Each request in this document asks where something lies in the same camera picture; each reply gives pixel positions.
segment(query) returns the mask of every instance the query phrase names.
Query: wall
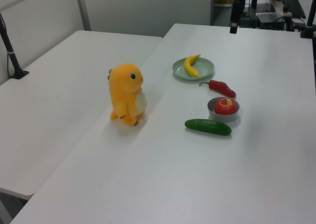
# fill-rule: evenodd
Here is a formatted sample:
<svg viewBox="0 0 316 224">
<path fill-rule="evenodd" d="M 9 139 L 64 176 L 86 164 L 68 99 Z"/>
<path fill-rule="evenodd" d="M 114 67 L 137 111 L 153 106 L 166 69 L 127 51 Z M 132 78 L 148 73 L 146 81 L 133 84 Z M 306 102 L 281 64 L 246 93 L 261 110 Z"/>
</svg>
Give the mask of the wall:
<svg viewBox="0 0 316 224">
<path fill-rule="evenodd" d="M 212 0 L 84 0 L 91 29 L 163 37 L 174 23 L 210 25 Z"/>
<path fill-rule="evenodd" d="M 77 0 L 25 0 L 1 14 L 22 68 L 83 29 Z M 6 49 L 0 40 L 0 85 L 7 79 Z"/>
</svg>

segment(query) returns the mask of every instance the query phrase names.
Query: bowl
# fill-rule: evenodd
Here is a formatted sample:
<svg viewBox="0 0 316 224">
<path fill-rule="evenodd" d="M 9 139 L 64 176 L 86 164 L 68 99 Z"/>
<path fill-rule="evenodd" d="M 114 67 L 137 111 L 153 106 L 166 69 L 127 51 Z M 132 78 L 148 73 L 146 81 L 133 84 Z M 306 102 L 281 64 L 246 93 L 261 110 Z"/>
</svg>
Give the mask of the bowl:
<svg viewBox="0 0 316 224">
<path fill-rule="evenodd" d="M 231 100 L 233 100 L 236 103 L 236 106 L 237 106 L 236 113 L 230 114 L 230 115 L 216 114 L 214 112 L 215 105 L 220 99 L 223 99 L 223 98 L 227 98 L 227 97 L 216 97 L 214 99 L 211 99 L 207 104 L 207 108 L 208 108 L 208 112 L 209 112 L 209 115 L 210 115 L 212 120 L 222 122 L 222 123 L 229 123 L 229 122 L 234 121 L 237 118 L 237 113 L 239 111 L 239 103 L 236 100 L 230 98 Z"/>
</svg>

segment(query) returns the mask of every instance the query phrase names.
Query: banana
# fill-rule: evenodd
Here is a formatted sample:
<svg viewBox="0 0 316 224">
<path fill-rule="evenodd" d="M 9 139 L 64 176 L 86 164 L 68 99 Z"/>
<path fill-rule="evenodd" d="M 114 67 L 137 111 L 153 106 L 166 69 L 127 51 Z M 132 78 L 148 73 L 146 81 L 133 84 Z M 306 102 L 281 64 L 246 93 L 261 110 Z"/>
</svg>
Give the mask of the banana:
<svg viewBox="0 0 316 224">
<path fill-rule="evenodd" d="M 199 72 L 191 66 L 198 57 L 200 57 L 200 54 L 187 57 L 184 61 L 184 69 L 191 77 L 200 77 Z"/>
</svg>

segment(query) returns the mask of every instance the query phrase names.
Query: red apple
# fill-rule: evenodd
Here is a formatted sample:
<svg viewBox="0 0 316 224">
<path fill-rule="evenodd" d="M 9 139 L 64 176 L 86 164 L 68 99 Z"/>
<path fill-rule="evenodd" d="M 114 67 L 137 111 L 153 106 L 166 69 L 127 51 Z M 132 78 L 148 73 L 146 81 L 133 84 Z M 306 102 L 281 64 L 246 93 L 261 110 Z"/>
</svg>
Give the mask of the red apple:
<svg viewBox="0 0 316 224">
<path fill-rule="evenodd" d="M 215 105 L 215 113 L 220 115 L 230 115 L 237 112 L 237 106 L 233 99 L 222 98 Z"/>
</svg>

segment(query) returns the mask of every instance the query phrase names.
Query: green cucumber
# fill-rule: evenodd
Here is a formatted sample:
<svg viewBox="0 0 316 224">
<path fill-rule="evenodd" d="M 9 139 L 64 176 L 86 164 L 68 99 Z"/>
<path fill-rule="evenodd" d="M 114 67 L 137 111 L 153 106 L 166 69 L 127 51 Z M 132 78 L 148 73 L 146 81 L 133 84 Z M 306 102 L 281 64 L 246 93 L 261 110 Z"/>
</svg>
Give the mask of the green cucumber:
<svg viewBox="0 0 316 224">
<path fill-rule="evenodd" d="M 190 119 L 187 120 L 184 125 L 188 129 L 206 132 L 210 134 L 217 134 L 222 136 L 228 136 L 232 133 L 231 127 L 227 124 L 217 122 L 211 119 Z"/>
</svg>

